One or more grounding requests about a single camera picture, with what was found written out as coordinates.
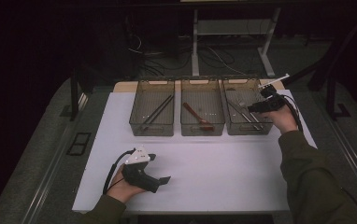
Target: gray carpet floor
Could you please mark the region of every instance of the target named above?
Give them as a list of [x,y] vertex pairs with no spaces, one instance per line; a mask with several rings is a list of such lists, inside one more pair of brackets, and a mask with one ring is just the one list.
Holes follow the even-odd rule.
[[[243,73],[257,73],[261,78],[266,78],[256,51],[260,43],[262,41],[259,39],[247,39],[235,45],[221,44],[213,48],[227,62],[234,58],[234,61],[229,61],[229,66],[234,69]],[[286,73],[295,74],[316,62],[329,46],[329,43],[321,42],[311,43],[306,47],[304,43],[305,39],[302,37],[274,39],[268,56],[278,77]],[[221,66],[216,58],[210,59],[213,53],[208,48],[201,48],[200,54],[204,56],[200,60],[201,75],[235,73]],[[187,52],[178,58],[152,59],[152,62],[148,61],[146,64],[155,66],[154,62],[162,63],[165,68],[155,68],[166,76],[189,76],[192,70],[191,63],[186,63],[188,56]],[[147,70],[141,70],[139,75],[144,76],[147,73]],[[327,153],[339,183],[357,200],[357,175],[348,163],[332,126],[333,122],[342,130],[357,153],[357,104],[346,89],[338,85],[336,101],[345,105],[351,117],[331,121],[324,109],[325,88],[318,92],[309,91],[307,82],[310,77],[311,74],[297,80],[287,89],[292,91],[319,150]],[[71,207],[111,91],[112,87],[96,87],[92,94],[87,95],[88,102],[75,121],[61,117],[64,107],[70,103],[69,81],[56,92],[1,195],[0,223],[21,223],[23,220],[24,223],[78,223],[81,214],[71,211]],[[90,133],[90,142],[84,155],[65,155],[75,133]],[[36,210],[32,209],[35,196],[38,199],[36,202],[40,202]],[[289,211],[271,215],[276,224],[293,223]]]

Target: person's arm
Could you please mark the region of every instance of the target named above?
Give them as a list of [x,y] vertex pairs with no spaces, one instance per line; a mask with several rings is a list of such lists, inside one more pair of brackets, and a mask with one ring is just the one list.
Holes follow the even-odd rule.
[[85,224],[118,224],[126,209],[126,203],[138,193],[145,190],[127,183],[122,176],[122,168],[111,181],[106,195],[102,195],[94,209],[81,217]]
[[287,106],[264,113],[280,129],[281,172],[294,223],[357,223],[357,207],[342,191],[324,153],[310,146]]

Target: white table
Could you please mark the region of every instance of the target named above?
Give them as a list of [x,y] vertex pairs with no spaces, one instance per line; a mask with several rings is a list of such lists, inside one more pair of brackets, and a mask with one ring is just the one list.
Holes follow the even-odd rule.
[[[289,91],[279,91],[291,95]],[[233,214],[288,210],[286,182],[280,172],[280,133],[269,135],[184,137],[180,132],[180,93],[176,91],[174,136],[133,136],[129,117],[134,92],[112,92],[108,98],[73,210],[87,212],[97,203],[111,164],[127,150],[144,146],[157,155],[145,172],[171,175],[156,193],[136,195],[127,215]],[[315,143],[306,124],[308,142]]]

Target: human hand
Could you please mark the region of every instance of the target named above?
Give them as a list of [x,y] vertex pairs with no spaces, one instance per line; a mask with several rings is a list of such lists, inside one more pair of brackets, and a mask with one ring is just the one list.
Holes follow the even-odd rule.
[[298,130],[292,111],[286,105],[278,111],[262,113],[261,116],[272,119],[272,122],[280,130],[281,134]]
[[122,164],[112,178],[111,187],[108,189],[107,195],[122,203],[127,203],[133,196],[145,192],[145,190],[126,182],[122,175],[123,166]]

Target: olive green sleeve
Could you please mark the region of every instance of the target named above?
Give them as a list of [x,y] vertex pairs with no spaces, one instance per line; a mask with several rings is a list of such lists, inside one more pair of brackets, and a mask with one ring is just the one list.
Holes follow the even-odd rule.
[[94,209],[81,218],[85,224],[118,224],[126,205],[112,197],[102,195]]
[[330,172],[326,155],[298,131],[285,133],[278,142],[294,223],[357,223],[357,207]]

